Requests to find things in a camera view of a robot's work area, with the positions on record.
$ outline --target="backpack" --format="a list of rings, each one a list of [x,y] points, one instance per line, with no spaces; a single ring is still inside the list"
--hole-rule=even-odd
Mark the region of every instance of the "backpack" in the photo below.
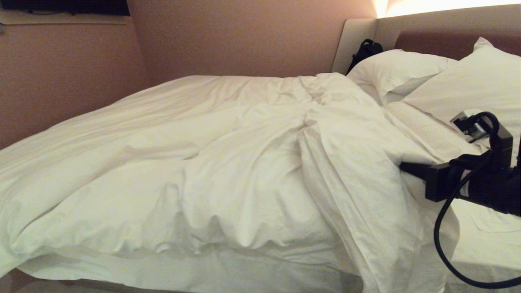
[[[346,75],[360,61],[364,60],[365,58],[376,55],[378,53],[382,53],[382,52],[383,52],[382,45],[380,45],[379,43],[375,43],[373,40],[365,39],[362,42],[362,44],[360,45],[360,49],[358,50],[358,52],[355,55],[353,55],[353,61],[351,62],[351,65],[349,66],[349,69],[348,69]]]

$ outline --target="pink wall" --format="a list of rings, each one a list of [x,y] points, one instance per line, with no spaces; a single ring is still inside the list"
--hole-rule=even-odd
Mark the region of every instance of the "pink wall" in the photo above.
[[[151,85],[132,22],[4,28],[0,149]]]
[[[371,0],[128,0],[154,83],[187,75],[329,72],[347,18]]]

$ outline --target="pillow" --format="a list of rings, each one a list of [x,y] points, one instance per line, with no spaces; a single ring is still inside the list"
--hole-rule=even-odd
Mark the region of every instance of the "pillow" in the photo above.
[[[455,60],[436,55],[390,50],[358,63],[347,77],[355,83],[372,84],[383,104],[385,95],[395,92],[408,95],[427,80],[447,69]]]
[[[492,43],[490,43],[487,39],[485,39],[483,37],[479,37],[479,39],[476,42],[476,44],[474,44],[473,52],[475,52],[477,49],[479,49],[479,48],[481,48],[483,46],[494,47],[494,45],[492,45]]]
[[[516,164],[521,132],[521,57],[482,45],[403,101],[449,126],[450,120],[466,109],[492,112],[514,137],[512,165]]]

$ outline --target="headboard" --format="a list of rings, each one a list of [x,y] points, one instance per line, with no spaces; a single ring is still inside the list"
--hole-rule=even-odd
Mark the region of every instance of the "headboard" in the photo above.
[[[482,36],[495,47],[521,56],[521,4],[475,7],[381,19],[348,19],[331,72],[345,74],[364,39],[384,50],[400,48],[462,59]]]
[[[521,33],[519,35],[493,35],[449,32],[402,32],[398,36],[394,48],[460,60],[472,53],[473,45],[480,36],[504,52],[521,56]]]

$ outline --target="white duvet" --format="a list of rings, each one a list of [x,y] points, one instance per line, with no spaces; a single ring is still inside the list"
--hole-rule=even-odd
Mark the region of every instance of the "white duvet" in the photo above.
[[[439,292],[441,206],[402,160],[438,163],[340,74],[167,82],[0,151],[0,275],[74,248],[299,247],[271,255],[307,262],[341,239],[364,292]]]

